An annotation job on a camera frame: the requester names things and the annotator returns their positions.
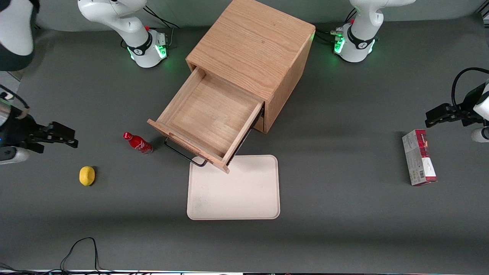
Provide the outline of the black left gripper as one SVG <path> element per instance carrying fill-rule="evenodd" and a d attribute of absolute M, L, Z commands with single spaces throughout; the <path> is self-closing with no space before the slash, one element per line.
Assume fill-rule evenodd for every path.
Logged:
<path fill-rule="evenodd" d="M 475 87 L 464 97 L 463 102 L 457 104 L 461 115 L 457 115 L 457 111 L 451 104 L 444 103 L 426 112 L 426 127 L 431 128 L 437 124 L 444 122 L 455 122 L 461 117 L 461 123 L 463 127 L 467 127 L 471 124 L 484 124 L 487 125 L 487 118 L 479 115 L 473 110 L 474 106 L 478 103 L 479 99 L 483 95 L 486 85 L 479 85 Z"/>

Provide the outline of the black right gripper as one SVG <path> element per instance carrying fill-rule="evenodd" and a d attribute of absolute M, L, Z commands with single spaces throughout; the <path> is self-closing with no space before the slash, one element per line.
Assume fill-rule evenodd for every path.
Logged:
<path fill-rule="evenodd" d="M 48 126 L 35 122 L 31 115 L 18 120 L 20 111 L 1 111 L 0 146 L 19 147 L 42 154 L 44 143 L 61 143 L 71 148 L 78 148 L 75 139 L 75 130 L 58 122 L 51 122 Z"/>

